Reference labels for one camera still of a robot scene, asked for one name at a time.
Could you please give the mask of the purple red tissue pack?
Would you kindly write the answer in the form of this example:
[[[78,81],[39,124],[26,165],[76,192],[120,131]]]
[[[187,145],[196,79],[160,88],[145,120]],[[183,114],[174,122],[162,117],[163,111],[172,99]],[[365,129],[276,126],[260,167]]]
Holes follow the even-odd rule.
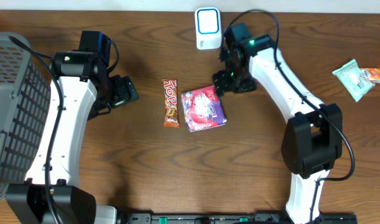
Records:
[[[215,128],[227,122],[214,85],[182,93],[181,102],[190,132]]]

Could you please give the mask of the orange Top chocolate bar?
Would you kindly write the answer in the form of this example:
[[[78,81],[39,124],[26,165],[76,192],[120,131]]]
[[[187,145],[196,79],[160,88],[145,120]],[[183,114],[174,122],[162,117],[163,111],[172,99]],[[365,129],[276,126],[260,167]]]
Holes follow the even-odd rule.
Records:
[[[165,95],[165,127],[179,128],[177,80],[163,79]]]

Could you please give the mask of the green wet wipes pack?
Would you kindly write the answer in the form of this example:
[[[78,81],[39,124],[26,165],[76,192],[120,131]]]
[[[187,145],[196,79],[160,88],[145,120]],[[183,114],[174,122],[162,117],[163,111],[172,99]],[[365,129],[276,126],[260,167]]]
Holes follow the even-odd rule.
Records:
[[[355,59],[334,70],[332,74],[342,82],[355,102],[358,102],[374,87],[374,84],[369,80],[365,72],[358,67]]]

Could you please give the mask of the orange Kleenex tissue pack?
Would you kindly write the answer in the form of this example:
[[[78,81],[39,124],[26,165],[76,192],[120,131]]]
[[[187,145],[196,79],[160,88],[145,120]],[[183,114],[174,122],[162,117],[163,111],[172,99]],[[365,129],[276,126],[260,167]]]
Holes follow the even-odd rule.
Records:
[[[372,83],[380,83],[380,68],[361,68],[368,80]]]

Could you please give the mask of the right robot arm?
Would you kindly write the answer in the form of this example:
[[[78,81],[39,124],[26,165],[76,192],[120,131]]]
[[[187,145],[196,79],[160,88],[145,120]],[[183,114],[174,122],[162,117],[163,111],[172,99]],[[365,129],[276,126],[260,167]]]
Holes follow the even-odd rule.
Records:
[[[320,215],[316,184],[341,157],[341,110],[307,90],[270,35],[251,36],[240,23],[224,38],[220,60],[226,68],[213,75],[216,94],[254,91],[257,84],[267,91],[286,123],[280,150],[292,176],[285,211],[292,223],[311,223]]]

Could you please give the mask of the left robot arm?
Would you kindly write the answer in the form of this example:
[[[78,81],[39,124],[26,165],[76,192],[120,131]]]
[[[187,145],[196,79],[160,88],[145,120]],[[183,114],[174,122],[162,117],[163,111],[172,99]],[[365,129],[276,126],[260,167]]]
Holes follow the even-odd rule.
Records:
[[[10,184],[7,203],[21,223],[121,223],[117,209],[98,205],[79,187],[86,123],[138,99],[128,77],[113,75],[116,44],[84,30],[76,50],[57,52],[46,65],[50,106],[40,146],[23,183]]]

